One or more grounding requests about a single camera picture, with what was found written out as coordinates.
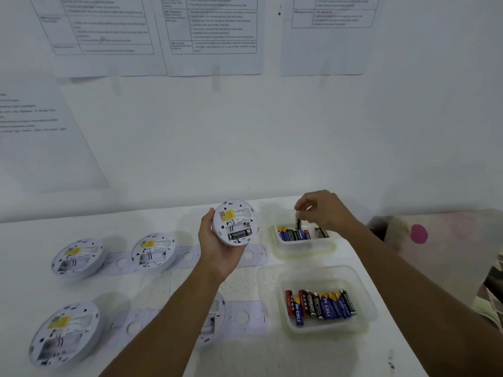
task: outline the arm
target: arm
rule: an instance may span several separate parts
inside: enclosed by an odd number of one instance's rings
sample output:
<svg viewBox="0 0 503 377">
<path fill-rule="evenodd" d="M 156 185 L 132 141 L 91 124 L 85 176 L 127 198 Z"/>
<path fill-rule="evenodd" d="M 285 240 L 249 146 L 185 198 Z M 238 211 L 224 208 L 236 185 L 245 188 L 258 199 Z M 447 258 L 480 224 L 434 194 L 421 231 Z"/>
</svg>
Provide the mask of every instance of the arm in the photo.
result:
<svg viewBox="0 0 503 377">
<path fill-rule="evenodd" d="M 297 217 L 338 232 L 360 257 L 429 376 L 499 375 L 503 336 L 400 258 L 326 190 L 307 193 Z"/>
<path fill-rule="evenodd" d="M 226 246 L 217 239 L 211 231 L 214 214 L 211 208 L 201 220 L 201 258 L 196 267 L 100 377 L 183 375 L 218 287 L 236 268 L 245 248 Z"/>
</svg>

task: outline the person's left hand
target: person's left hand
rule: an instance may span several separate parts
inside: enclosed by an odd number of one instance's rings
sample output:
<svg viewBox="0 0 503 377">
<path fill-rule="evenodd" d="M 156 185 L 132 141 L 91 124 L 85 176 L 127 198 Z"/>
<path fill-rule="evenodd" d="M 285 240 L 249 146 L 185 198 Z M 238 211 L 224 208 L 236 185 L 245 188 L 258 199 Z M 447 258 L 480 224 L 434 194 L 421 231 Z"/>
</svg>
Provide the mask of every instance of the person's left hand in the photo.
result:
<svg viewBox="0 0 503 377">
<path fill-rule="evenodd" d="M 199 262 L 216 271 L 216 275 L 220 279 L 219 282 L 222 283 L 236 268 L 246 245 L 224 245 L 211 230 L 213 215 L 215 215 L 215 209 L 211 208 L 201 219 L 201 227 L 198 233 L 199 244 L 201 245 Z"/>
</svg>

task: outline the yellow sticker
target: yellow sticker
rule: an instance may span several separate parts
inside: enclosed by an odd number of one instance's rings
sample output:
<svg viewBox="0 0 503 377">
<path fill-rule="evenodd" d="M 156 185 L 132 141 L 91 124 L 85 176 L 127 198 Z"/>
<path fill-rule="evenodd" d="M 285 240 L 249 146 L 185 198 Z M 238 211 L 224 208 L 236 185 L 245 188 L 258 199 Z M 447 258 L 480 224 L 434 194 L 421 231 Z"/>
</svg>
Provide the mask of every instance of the yellow sticker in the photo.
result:
<svg viewBox="0 0 503 377">
<path fill-rule="evenodd" d="M 234 210 L 224 210 L 223 212 L 220 212 L 220 217 L 222 218 L 222 221 L 229 221 L 236 218 L 236 214 L 234 214 Z"/>
<path fill-rule="evenodd" d="M 56 316 L 52 319 L 47 329 L 61 329 L 67 327 L 71 320 L 71 316 Z"/>
<path fill-rule="evenodd" d="M 153 247 L 154 245 L 155 241 L 143 241 L 141 248 L 144 249 L 145 247 Z"/>
<path fill-rule="evenodd" d="M 82 251 L 82 247 L 74 247 L 72 249 L 66 250 L 65 255 L 77 255 Z"/>
</svg>

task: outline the white round device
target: white round device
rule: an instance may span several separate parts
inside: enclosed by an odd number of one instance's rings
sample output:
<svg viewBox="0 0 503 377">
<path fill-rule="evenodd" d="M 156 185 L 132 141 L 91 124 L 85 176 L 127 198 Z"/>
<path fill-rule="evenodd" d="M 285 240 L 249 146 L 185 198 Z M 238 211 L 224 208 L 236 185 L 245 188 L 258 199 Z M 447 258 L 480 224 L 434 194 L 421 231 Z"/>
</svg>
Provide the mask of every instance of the white round device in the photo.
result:
<svg viewBox="0 0 503 377">
<path fill-rule="evenodd" d="M 58 368 L 84 359 L 103 331 L 104 319 L 93 302 L 75 303 L 52 315 L 30 345 L 30 360 Z"/>
<path fill-rule="evenodd" d="M 82 279 L 100 268 L 106 256 L 101 239 L 81 239 L 61 250 L 52 260 L 51 269 L 65 279 Z"/>
<path fill-rule="evenodd" d="M 213 304 L 211 304 L 208 316 L 204 321 L 201 333 L 196 341 L 196 347 L 200 348 L 210 345 L 221 333 L 225 321 L 225 301 L 221 293 L 217 292 Z"/>
<path fill-rule="evenodd" d="M 131 259 L 138 272 L 161 272 L 175 260 L 176 249 L 172 233 L 153 233 L 142 238 L 131 252 Z"/>
<path fill-rule="evenodd" d="M 212 229 L 226 245 L 246 245 L 259 231 L 259 221 L 252 206 L 242 199 L 221 203 L 213 216 Z"/>
</svg>

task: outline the forearm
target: forearm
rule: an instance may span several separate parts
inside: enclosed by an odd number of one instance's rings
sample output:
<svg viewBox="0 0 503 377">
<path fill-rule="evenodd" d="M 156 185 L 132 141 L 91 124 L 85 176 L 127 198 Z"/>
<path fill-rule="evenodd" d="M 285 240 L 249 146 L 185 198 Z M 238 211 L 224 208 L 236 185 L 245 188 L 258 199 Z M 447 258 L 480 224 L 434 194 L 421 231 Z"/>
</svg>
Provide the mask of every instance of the forearm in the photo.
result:
<svg viewBox="0 0 503 377">
<path fill-rule="evenodd" d="M 219 278 L 199 262 L 158 315 L 101 377 L 182 376 L 218 291 Z"/>
<path fill-rule="evenodd" d="M 499 374 L 503 336 L 401 259 L 363 224 L 341 233 L 365 266 L 393 319 L 431 376 Z"/>
</svg>

